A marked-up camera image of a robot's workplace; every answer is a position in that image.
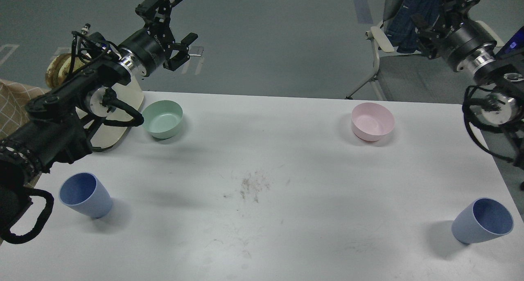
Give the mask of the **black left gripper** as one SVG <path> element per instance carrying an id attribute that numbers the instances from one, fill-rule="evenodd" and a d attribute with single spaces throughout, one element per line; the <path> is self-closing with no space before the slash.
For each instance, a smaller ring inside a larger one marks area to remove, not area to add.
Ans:
<path id="1" fill-rule="evenodd" d="M 142 76 L 150 76 L 159 66 L 174 72 L 190 59 L 190 45 L 198 34 L 189 33 L 180 43 L 173 43 L 170 29 L 172 9 L 183 0 L 144 0 L 137 5 L 135 13 L 144 21 L 144 26 L 120 44 L 122 55 L 133 55 Z M 168 58 L 166 50 L 176 51 Z"/>

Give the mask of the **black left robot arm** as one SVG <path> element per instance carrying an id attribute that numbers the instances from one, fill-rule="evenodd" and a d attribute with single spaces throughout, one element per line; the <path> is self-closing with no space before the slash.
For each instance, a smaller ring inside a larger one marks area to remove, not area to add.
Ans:
<path id="1" fill-rule="evenodd" d="M 99 33 L 73 31 L 71 67 L 64 82 L 25 106 L 29 121 L 1 141 L 1 239 L 22 244 L 41 233 L 54 207 L 51 193 L 28 187 L 55 162 L 73 162 L 93 153 L 100 126 L 137 127 L 143 116 L 120 100 L 113 85 L 148 77 L 163 66 L 172 72 L 190 59 L 189 33 L 176 42 L 172 9 L 183 0 L 144 0 L 135 11 L 144 20 L 119 45 Z"/>

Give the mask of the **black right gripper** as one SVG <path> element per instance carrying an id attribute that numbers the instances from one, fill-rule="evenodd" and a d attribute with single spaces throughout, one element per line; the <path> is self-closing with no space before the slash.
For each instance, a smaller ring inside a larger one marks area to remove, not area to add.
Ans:
<path id="1" fill-rule="evenodd" d="M 421 14 L 412 15 L 422 55 L 442 58 L 454 72 L 477 72 L 494 63 L 496 39 L 483 22 L 469 17 L 470 9 L 480 1 L 440 0 L 440 15 L 432 24 Z"/>

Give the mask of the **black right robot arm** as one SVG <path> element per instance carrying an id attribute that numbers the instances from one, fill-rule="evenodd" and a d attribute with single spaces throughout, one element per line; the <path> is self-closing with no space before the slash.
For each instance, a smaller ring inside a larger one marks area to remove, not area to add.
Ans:
<path id="1" fill-rule="evenodd" d="M 422 54 L 441 57 L 455 72 L 468 72 L 475 85 L 467 87 L 462 112 L 466 130 L 484 152 L 523 168 L 523 29 L 520 28 L 498 52 L 495 33 L 468 11 L 480 0 L 440 0 L 439 16 L 428 23 L 412 15 Z M 472 126 L 503 134 L 513 147 L 512 157 L 490 151 L 479 142 Z"/>

